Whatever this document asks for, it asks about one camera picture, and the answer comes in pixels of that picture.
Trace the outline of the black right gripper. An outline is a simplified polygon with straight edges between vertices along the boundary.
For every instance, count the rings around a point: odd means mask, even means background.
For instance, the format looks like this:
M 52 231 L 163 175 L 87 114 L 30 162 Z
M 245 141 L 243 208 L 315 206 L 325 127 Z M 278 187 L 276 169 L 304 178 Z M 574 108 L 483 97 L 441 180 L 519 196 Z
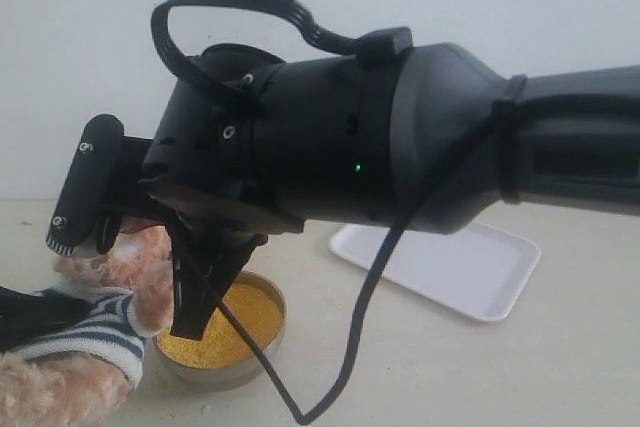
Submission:
M 253 133 L 259 80 L 279 63 L 271 53 L 240 44 L 218 44 L 188 56 L 190 70 L 177 77 L 143 162 L 142 183 L 166 182 L 276 207 L 258 180 Z M 173 267 L 170 333 L 200 340 L 265 236 L 191 228 L 176 214 L 164 226 Z

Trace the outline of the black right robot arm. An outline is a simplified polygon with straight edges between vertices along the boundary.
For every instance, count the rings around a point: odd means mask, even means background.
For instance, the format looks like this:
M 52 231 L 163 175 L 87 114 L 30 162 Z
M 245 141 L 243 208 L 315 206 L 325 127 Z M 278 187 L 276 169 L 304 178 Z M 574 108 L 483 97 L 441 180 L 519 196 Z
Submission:
M 639 211 L 635 66 L 503 78 L 446 43 L 160 55 L 177 83 L 141 182 L 170 213 L 180 337 L 264 237 L 309 220 L 449 234 L 497 202 Z

